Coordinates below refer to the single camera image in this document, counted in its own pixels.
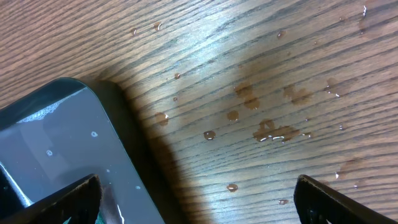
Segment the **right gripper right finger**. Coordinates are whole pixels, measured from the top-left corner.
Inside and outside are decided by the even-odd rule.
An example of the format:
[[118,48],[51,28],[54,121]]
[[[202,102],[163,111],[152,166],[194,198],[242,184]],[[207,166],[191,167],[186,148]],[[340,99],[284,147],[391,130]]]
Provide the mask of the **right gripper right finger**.
[[298,176],[294,204],[302,224],[397,224],[380,213],[307,176]]

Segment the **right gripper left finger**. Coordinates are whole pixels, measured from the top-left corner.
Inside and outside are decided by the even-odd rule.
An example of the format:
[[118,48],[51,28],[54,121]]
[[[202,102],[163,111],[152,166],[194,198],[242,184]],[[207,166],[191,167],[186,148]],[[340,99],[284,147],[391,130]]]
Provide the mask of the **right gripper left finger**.
[[1,224],[95,223],[102,195],[99,177],[90,174],[1,219]]

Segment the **green scrubbing sponge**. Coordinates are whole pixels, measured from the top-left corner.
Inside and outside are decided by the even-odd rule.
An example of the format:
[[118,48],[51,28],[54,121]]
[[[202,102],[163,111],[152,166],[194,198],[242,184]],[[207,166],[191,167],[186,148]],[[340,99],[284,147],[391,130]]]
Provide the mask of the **green scrubbing sponge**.
[[104,219],[100,213],[98,214],[98,216],[96,218],[95,224],[106,224],[106,222],[104,221]]

